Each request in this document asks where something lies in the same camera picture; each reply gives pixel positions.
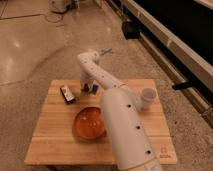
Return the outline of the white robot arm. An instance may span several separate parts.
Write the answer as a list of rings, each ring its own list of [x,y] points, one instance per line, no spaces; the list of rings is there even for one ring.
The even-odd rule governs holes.
[[[97,51],[77,56],[82,83],[96,80],[104,89],[100,107],[118,169],[163,171],[139,117],[145,103],[127,84],[101,68],[99,59]]]

